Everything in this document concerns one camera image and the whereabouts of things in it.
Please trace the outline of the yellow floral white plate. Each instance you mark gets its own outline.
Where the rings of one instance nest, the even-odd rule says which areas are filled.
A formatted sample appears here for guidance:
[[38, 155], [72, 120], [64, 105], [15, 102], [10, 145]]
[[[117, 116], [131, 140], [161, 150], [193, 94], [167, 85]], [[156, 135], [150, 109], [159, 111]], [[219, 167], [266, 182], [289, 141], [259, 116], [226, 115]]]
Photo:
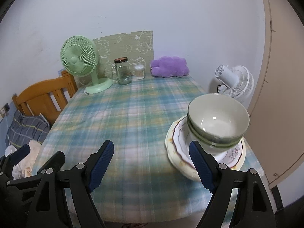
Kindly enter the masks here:
[[[200, 177], [189, 154], [190, 142], [195, 139], [188, 127], [187, 117], [183, 116], [170, 126], [165, 138], [165, 146], [172, 165], [186, 178], [200, 182]], [[237, 145], [220, 153], [215, 153], [206, 146], [203, 148], [206, 153], [213, 155], [218, 163], [224, 163], [233, 170], [240, 170], [245, 162], [246, 144], [246, 140], [242, 138]]]

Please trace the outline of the white standing fan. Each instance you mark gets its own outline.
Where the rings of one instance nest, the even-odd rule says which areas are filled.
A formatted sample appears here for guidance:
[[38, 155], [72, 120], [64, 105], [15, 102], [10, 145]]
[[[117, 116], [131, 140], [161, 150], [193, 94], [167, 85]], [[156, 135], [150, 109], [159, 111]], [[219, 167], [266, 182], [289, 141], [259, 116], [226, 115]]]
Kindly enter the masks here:
[[249, 107], [254, 85], [253, 75], [245, 66], [219, 65], [214, 71], [208, 92], [226, 95]]

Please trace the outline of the plaid tablecloth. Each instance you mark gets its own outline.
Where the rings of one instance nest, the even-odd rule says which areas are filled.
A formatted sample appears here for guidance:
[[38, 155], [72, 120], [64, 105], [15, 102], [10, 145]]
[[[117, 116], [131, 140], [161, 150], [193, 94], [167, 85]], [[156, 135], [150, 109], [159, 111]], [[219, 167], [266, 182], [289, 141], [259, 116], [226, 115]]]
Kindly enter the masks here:
[[113, 158], [92, 193], [102, 220], [151, 223], [202, 213], [211, 193], [171, 164], [165, 136], [203, 93], [190, 76], [146, 76], [93, 95], [79, 89], [48, 133], [32, 173], [57, 151], [65, 154], [63, 169], [71, 169], [110, 140]]

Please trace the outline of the cotton swab container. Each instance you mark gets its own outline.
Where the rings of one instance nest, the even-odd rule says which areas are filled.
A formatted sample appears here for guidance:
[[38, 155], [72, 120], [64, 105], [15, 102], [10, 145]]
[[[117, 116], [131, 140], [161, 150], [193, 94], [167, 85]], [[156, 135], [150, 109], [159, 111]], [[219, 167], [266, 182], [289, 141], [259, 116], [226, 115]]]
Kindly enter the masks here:
[[145, 77], [145, 67], [142, 64], [137, 64], [134, 66], [135, 77], [137, 79], [144, 79]]

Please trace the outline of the green cartoon fabric board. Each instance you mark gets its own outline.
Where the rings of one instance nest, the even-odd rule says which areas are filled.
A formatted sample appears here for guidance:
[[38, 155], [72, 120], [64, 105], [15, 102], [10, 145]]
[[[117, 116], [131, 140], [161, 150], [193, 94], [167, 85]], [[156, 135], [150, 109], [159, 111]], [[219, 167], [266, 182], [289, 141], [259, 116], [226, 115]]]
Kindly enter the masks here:
[[154, 59], [153, 31], [135, 31], [94, 39], [99, 54], [98, 75], [116, 79], [114, 60], [127, 58], [131, 73], [135, 65], [149, 68]]

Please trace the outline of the blue floral ceramic bowl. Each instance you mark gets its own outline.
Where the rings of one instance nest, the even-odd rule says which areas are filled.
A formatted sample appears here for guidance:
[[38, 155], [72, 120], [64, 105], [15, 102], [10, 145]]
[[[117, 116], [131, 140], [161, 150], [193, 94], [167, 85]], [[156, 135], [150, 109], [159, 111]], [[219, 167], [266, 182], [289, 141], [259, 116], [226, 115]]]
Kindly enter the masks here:
[[228, 149], [235, 147], [236, 145], [238, 145], [241, 142], [241, 139], [239, 139], [236, 142], [230, 142], [228, 144], [225, 144], [225, 143], [219, 144], [219, 143], [211, 142], [211, 141], [203, 138], [201, 135], [199, 135], [194, 130], [193, 126], [190, 125], [188, 122], [187, 122], [187, 125], [189, 127], [191, 134], [193, 135], [194, 140], [198, 141], [200, 143], [201, 147], [206, 149], [210, 153], [220, 153], [220, 152], [227, 151]]
[[249, 114], [237, 100], [223, 94], [204, 94], [188, 105], [187, 119], [203, 138], [219, 144], [236, 142], [249, 127]]

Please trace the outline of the purple plush toy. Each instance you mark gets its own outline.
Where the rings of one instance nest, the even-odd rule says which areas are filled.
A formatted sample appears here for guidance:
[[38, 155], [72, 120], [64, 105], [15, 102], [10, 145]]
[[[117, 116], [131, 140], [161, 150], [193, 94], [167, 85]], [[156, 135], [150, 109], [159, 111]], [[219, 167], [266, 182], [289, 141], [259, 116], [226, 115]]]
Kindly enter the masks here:
[[150, 63], [151, 74], [155, 77], [183, 77], [189, 75], [190, 70], [185, 58], [180, 57], [161, 57], [152, 60]]

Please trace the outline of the green desk fan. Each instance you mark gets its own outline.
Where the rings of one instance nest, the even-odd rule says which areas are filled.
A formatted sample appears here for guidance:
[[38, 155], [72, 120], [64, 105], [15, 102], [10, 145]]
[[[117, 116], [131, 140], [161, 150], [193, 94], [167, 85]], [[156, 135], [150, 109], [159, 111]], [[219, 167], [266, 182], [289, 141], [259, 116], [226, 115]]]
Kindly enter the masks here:
[[78, 77], [91, 77], [92, 82], [85, 87], [87, 95], [103, 92], [113, 85], [110, 78], [98, 77], [98, 50], [95, 43], [84, 36], [68, 38], [61, 47], [60, 59], [69, 74]]

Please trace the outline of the red pattern scalloped plate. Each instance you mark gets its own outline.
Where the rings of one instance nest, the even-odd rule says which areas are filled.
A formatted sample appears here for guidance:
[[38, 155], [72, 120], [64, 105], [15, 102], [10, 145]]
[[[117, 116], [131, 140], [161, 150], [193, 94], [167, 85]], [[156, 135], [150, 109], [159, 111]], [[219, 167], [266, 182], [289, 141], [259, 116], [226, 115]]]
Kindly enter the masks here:
[[204, 144], [190, 130], [186, 116], [176, 121], [176, 125], [173, 127], [172, 141], [178, 155], [192, 168], [195, 168], [189, 149], [192, 141], [198, 141], [206, 153], [211, 154], [218, 163], [224, 163], [231, 169], [240, 170], [245, 162], [246, 147], [242, 140], [230, 148], [216, 148]]

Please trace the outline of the glass jar black lid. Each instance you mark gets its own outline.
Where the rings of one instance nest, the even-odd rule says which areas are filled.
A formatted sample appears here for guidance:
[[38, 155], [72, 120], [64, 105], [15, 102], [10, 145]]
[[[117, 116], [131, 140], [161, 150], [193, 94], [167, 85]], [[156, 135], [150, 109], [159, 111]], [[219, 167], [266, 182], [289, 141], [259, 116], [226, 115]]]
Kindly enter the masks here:
[[128, 58], [122, 57], [114, 60], [116, 79], [119, 85], [123, 86], [132, 82], [132, 73], [129, 68]]

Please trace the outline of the blue plaid bedding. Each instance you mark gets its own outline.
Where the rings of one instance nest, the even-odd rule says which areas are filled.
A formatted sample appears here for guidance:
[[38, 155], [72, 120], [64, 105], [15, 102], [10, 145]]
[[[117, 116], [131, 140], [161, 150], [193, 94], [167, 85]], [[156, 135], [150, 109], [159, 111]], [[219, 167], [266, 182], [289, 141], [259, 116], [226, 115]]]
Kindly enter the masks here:
[[6, 146], [15, 146], [17, 149], [30, 141], [43, 144], [51, 124], [40, 114], [39, 116], [26, 116], [17, 110], [6, 135]]

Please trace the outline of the beige door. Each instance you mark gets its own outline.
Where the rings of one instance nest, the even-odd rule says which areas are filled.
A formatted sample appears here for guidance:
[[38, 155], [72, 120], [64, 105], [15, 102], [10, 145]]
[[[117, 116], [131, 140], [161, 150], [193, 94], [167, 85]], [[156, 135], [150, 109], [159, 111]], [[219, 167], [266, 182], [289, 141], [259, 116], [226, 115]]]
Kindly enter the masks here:
[[303, 24], [287, 0], [263, 0], [265, 46], [245, 137], [270, 187], [303, 163]]

